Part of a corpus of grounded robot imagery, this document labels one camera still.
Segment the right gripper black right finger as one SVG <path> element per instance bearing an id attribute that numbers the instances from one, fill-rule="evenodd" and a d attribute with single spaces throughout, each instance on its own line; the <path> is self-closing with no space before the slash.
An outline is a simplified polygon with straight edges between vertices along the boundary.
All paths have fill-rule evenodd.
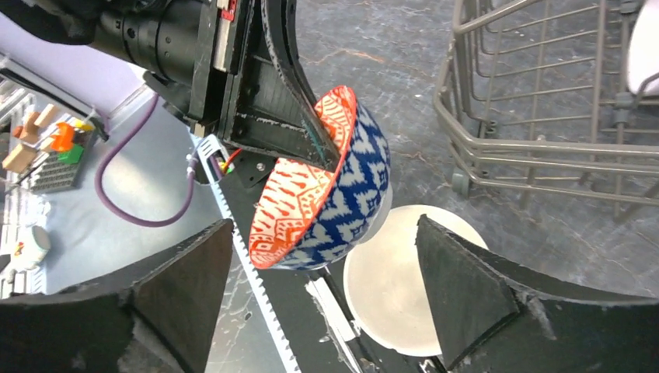
<path id="1" fill-rule="evenodd" d="M 658 301 L 542 274 L 422 215 L 416 245 L 452 372 L 656 372 Z"/>

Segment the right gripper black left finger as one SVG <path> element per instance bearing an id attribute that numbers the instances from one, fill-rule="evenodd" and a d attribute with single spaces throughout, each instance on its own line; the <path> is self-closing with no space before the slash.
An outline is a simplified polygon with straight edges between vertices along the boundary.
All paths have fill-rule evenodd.
<path id="1" fill-rule="evenodd" d="M 233 223 L 52 295 L 1 302 L 3 372 L 202 372 L 232 262 Z"/>

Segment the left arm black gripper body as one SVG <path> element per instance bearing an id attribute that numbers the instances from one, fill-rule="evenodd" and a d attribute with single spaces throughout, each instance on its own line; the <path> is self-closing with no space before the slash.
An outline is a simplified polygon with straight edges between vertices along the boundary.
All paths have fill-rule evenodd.
<path id="1" fill-rule="evenodd" d="M 253 134 L 240 107 L 256 1 L 143 1 L 108 9 L 92 47 L 145 70 L 147 87 L 195 134 Z"/>

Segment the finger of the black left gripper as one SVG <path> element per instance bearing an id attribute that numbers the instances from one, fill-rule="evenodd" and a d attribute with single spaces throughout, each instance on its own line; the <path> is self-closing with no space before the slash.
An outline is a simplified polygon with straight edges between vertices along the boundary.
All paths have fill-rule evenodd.
<path id="1" fill-rule="evenodd" d="M 319 115 L 301 67 L 295 1 L 241 1 L 227 79 L 226 141 L 245 150 L 324 170 L 340 154 Z"/>

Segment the pink bowl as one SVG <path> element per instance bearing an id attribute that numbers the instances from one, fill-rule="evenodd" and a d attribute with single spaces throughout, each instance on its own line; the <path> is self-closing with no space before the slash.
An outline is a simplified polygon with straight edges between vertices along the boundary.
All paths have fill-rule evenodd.
<path id="1" fill-rule="evenodd" d="M 249 259 L 258 269 L 314 270 L 338 261 L 372 230 L 385 204 L 389 143 L 368 108 L 339 85 L 315 111 L 340 161 L 333 171 L 276 161 L 249 232 Z"/>

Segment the grey wire dish rack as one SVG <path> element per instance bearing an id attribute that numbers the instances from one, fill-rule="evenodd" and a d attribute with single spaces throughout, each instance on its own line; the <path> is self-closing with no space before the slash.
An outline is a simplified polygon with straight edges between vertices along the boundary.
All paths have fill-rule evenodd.
<path id="1" fill-rule="evenodd" d="M 626 81 L 644 2 L 457 1 L 434 95 L 452 189 L 657 206 L 658 96 Z"/>

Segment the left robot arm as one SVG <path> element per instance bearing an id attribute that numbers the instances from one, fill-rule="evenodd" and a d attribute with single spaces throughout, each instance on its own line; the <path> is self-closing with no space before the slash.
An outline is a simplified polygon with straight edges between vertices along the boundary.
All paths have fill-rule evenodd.
<path id="1" fill-rule="evenodd" d="M 3 1 L 1 12 L 41 40 L 144 68 L 192 130 L 325 170 L 339 162 L 298 60 L 293 1 Z"/>

